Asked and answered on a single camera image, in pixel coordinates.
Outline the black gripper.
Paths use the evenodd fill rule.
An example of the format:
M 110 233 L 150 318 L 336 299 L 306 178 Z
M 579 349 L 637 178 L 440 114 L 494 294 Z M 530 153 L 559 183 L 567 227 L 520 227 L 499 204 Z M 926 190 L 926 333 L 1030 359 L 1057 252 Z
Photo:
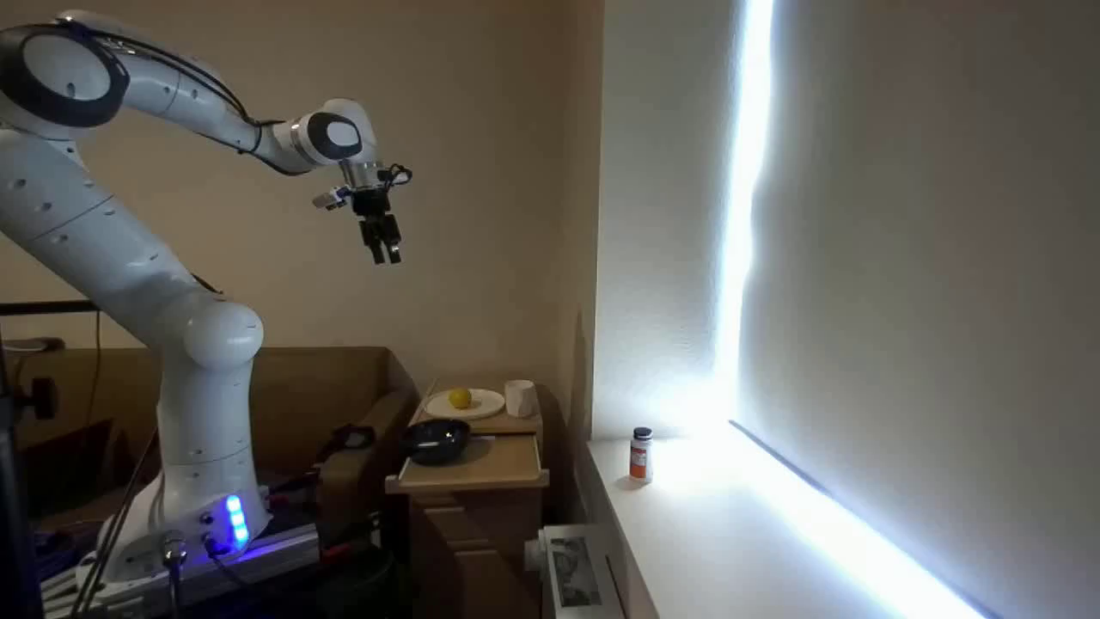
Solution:
M 410 184 L 412 172 L 399 161 L 391 165 L 344 165 L 344 183 L 319 192 L 319 210 L 350 207 L 362 221 L 365 248 L 374 265 L 399 265 L 401 261 L 401 233 L 391 213 L 390 192 Z

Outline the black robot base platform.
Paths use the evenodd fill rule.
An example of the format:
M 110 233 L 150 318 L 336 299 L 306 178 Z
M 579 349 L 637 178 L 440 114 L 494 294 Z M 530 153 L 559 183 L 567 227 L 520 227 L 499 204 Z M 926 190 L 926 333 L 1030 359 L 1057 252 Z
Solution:
M 231 487 L 185 500 L 154 479 L 125 498 L 37 591 L 46 619 L 148 619 L 171 604 L 312 570 L 367 512 L 315 484 Z

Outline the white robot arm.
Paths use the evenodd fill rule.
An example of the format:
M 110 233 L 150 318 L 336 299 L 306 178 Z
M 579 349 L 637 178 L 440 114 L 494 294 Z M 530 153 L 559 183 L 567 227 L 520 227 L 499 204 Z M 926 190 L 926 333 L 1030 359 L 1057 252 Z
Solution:
M 208 68 L 86 12 L 0 31 L 0 233 L 78 288 L 161 359 L 161 473 L 112 531 L 106 570 L 138 578 L 167 544 L 249 547 L 268 527 L 252 458 L 252 366 L 264 325 L 225 299 L 102 184 L 78 139 L 125 110 L 171 119 L 283 175 L 336 168 L 319 204 L 350 207 L 379 261 L 399 254 L 370 119 L 331 99 L 296 119 L 256 119 Z

